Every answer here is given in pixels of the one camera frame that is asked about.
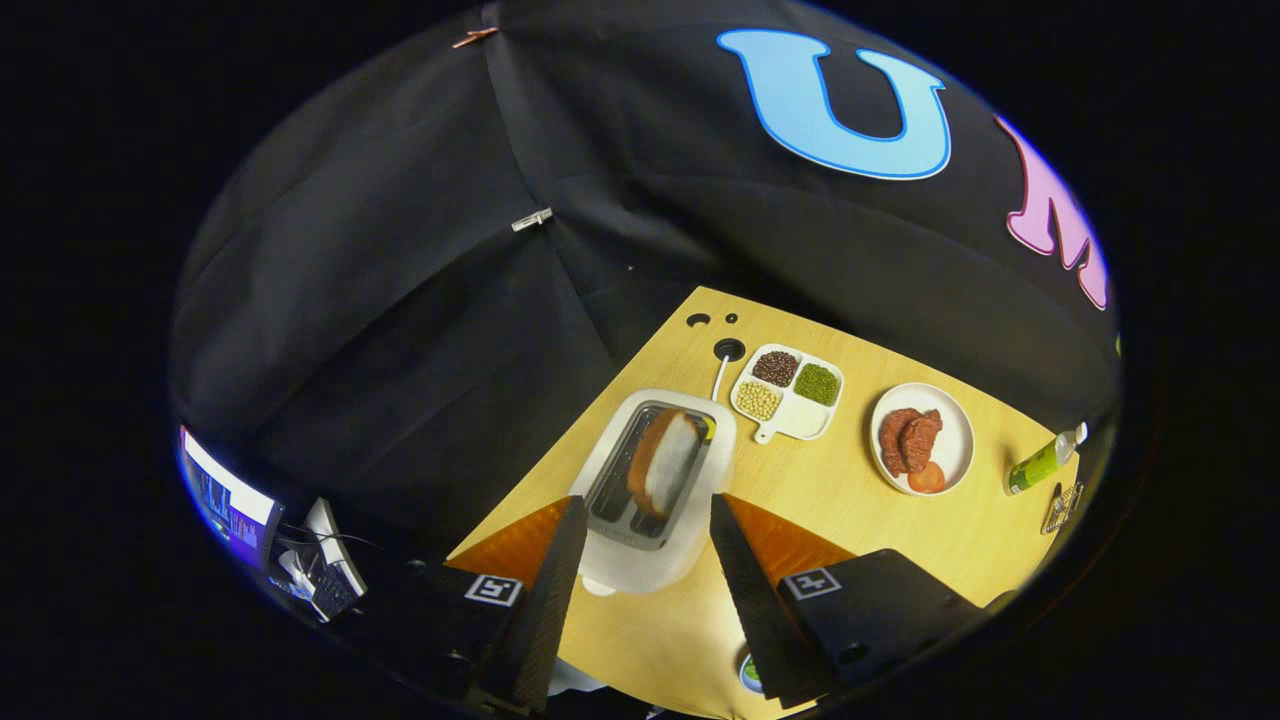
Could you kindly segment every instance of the blue letter u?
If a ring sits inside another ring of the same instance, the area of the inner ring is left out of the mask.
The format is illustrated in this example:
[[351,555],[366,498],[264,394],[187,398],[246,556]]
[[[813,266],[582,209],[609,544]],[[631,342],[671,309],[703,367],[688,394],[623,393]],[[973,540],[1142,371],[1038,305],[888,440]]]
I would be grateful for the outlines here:
[[858,58],[888,77],[902,114],[902,132],[870,137],[840,124],[831,111],[818,58],[824,42],[776,29],[732,29],[716,41],[737,53],[764,129],[783,147],[820,165],[881,179],[919,179],[951,159],[951,132],[929,73],[874,50]]

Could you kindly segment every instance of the pink letter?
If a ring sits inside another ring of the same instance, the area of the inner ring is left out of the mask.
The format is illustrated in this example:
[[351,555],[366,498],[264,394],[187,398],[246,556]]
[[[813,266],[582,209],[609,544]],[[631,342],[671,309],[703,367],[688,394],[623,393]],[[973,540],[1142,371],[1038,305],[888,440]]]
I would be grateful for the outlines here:
[[1107,306],[1107,266],[1102,260],[1089,229],[1084,213],[1071,201],[1062,181],[1057,179],[1044,159],[1036,149],[1018,135],[1012,127],[996,117],[1000,127],[1014,138],[1018,154],[1023,156],[1023,177],[1027,191],[1023,196],[1023,209],[1009,214],[1009,232],[1019,242],[1041,255],[1053,254],[1053,237],[1048,233],[1050,218],[1057,218],[1057,234],[1062,241],[1059,249],[1062,256],[1062,269],[1069,270],[1079,263],[1078,279],[1085,297],[1098,310]]

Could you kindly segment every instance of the tomato slice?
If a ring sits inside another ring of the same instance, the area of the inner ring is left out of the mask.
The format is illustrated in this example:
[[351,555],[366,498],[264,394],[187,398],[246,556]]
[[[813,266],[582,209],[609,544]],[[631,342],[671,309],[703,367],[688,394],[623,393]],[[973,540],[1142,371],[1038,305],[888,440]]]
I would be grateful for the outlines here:
[[915,492],[942,492],[947,487],[947,478],[942,474],[942,468],[937,462],[929,462],[919,473],[908,473],[906,484]]

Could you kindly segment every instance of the letter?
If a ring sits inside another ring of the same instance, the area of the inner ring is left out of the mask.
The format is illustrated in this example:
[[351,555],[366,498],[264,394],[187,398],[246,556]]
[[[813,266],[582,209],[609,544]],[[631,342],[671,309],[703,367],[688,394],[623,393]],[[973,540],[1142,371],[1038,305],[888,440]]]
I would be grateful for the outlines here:
[[951,131],[938,99],[945,86],[932,74],[874,50],[858,58],[881,70],[897,96],[902,132],[870,137],[831,111],[818,58],[831,49],[805,35],[733,29],[717,44],[742,60],[755,111],[773,140],[820,165],[879,179],[922,179],[951,159]]
[[1057,234],[1061,240],[1059,252],[1062,269],[1070,270],[1079,264],[1076,277],[1080,290],[1098,310],[1107,307],[1107,265],[1102,251],[1093,240],[1093,231],[1084,213],[1076,208],[1071,193],[1062,181],[1053,174],[1048,163],[1005,122],[996,117],[1000,127],[1014,138],[1018,154],[1023,158],[1023,177],[1027,187],[1023,196],[1023,209],[1009,214],[1009,232],[1023,245],[1041,255],[1053,254],[1053,237],[1048,232],[1051,219],[1057,219]]

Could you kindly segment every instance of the white cable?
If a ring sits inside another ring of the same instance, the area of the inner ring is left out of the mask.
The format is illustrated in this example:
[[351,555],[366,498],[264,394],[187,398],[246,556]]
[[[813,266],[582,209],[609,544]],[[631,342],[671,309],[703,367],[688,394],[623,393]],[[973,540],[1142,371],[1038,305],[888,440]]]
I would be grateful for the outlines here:
[[712,388],[712,402],[719,402],[716,400],[719,397],[719,382],[724,378],[724,366],[728,365],[728,355],[721,359],[721,372],[716,373],[716,386]]

